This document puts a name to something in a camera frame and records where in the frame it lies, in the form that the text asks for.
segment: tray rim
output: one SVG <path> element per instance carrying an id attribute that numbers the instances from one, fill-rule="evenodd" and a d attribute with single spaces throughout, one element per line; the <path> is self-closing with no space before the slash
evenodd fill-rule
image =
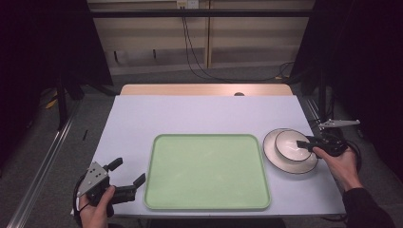
<path id="1" fill-rule="evenodd" d="M 166 136 L 175 136 L 175 137 L 195 137 L 195 136 L 207 136 L 207 137 L 222 137 L 222 136 L 234 136 L 234 137 L 249 137 L 251 138 L 254 143 L 256 144 L 256 147 L 258 148 L 258 152 L 259 152 L 259 164 L 260 164 L 260 169 L 262 171 L 263 174 L 263 181 L 264 181 L 264 188 L 265 188 L 265 192 L 267 194 L 267 202 L 264 203 L 261 207 L 242 207 L 242 208 L 230 208 L 230 207 L 222 207 L 222 208 L 194 208 L 194 207 L 181 207 L 181 208 L 177 208 L 177 207 L 154 207 L 154 206 L 150 206 L 147 201 L 146 201 L 146 195 L 147 195 L 147 189 L 148 189 L 148 183 L 149 183 L 149 178 L 146 179 L 145 182 L 145 189 L 144 189 L 144 196 L 143 196 L 143 203 L 144 205 L 153 211 L 261 211 L 261 210 L 265 210 L 266 208 L 268 208 L 271 204 L 272 201 L 272 195 L 270 192 L 270 188 L 269 188 L 269 184 L 268 184 L 268 180 L 267 180 L 267 174 L 266 174 L 266 169 L 265 169 L 265 165 L 263 162 L 263 151 L 260 148 L 260 144 L 258 139 L 252 135 L 252 134 L 248 134 L 248 133 L 163 133 L 158 135 L 157 137 L 155 137 L 153 143 L 152 143 L 152 148 L 151 148 L 151 156 L 148 162 L 148 168 L 147 168 L 147 174 L 150 173 L 150 169 L 151 169 L 151 163 L 153 161 L 153 157 L 154 157 L 154 147 L 156 144 L 156 141 L 159 138 L 162 137 L 166 137 Z"/>

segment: wall outlet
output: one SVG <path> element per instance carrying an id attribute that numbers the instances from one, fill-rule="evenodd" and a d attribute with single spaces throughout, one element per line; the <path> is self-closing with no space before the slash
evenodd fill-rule
<path id="1" fill-rule="evenodd" d="M 196 10 L 199 8 L 199 0 L 187 0 L 187 9 Z"/>
<path id="2" fill-rule="evenodd" d="M 177 0 L 177 9 L 187 9 L 187 0 Z"/>

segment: white table surface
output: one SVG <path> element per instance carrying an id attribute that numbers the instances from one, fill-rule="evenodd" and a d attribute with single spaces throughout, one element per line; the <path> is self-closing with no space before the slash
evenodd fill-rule
<path id="1" fill-rule="evenodd" d="M 152 143 L 160 134 L 252 134 L 262 146 L 264 137 L 277 128 L 312 135 L 296 96 L 117 96 L 93 160 L 104 165 L 122 157 L 124 163 L 109 172 L 110 183 L 130 185 L 147 173 Z M 115 215 L 248 218 L 345 213 L 323 160 L 313 171 L 294 175 L 262 156 L 272 198 L 263 211 L 154 211 L 144 205 L 144 184 L 135 201 L 114 205 Z"/>

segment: white plate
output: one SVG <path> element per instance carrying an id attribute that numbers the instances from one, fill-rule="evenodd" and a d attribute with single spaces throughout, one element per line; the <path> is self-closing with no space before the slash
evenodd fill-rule
<path id="1" fill-rule="evenodd" d="M 276 137 L 284 130 L 291 129 L 275 129 L 264 138 L 263 150 L 267 159 L 275 167 L 292 174 L 303 174 L 313 170 L 317 166 L 317 156 L 314 153 L 305 161 L 291 161 L 278 152 L 275 146 Z"/>
<path id="2" fill-rule="evenodd" d="M 276 147 L 285 158 L 292 161 L 304 161 L 311 156 L 305 148 L 299 148 L 297 141 L 309 142 L 309 140 L 302 134 L 295 130 L 287 129 L 280 132 L 276 136 Z"/>

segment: table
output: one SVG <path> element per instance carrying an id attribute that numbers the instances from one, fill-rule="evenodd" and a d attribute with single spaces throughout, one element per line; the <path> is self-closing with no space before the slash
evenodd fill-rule
<path id="1" fill-rule="evenodd" d="M 233 96 L 234 91 L 248 94 L 246 91 L 253 91 L 254 86 L 261 90 L 257 89 L 251 95 L 263 96 Z M 124 164 L 110 173 L 111 184 L 129 185 L 142 173 L 146 173 L 152 143 L 156 136 L 163 133 L 248 133 L 254 135 L 260 144 L 266 134 L 276 128 L 292 128 L 305 135 L 312 135 L 296 96 L 291 93 L 264 96 L 277 94 L 274 88 L 287 90 L 287 85 L 245 85 L 246 90 L 242 89 L 242 85 L 183 86 L 199 91 L 210 90 L 215 94 L 213 96 L 199 96 L 195 90 L 178 90 L 178 87 L 181 85 L 127 85 L 123 94 L 135 94 L 143 90 L 147 95 L 116 97 L 93 159 L 100 164 L 109 163 L 118 157 L 124 159 Z M 171 95 L 160 95 L 163 90 L 170 91 L 167 94 Z M 217 96 L 217 93 L 228 96 Z M 271 204 L 263 211 L 150 210 L 144 205 L 142 186 L 135 201 L 114 206 L 115 214 L 172 219 L 267 218 L 345 213 L 341 194 L 324 161 L 319 161 L 317 167 L 307 174 L 294 175 L 280 171 L 264 155 L 263 159 L 272 197 Z"/>

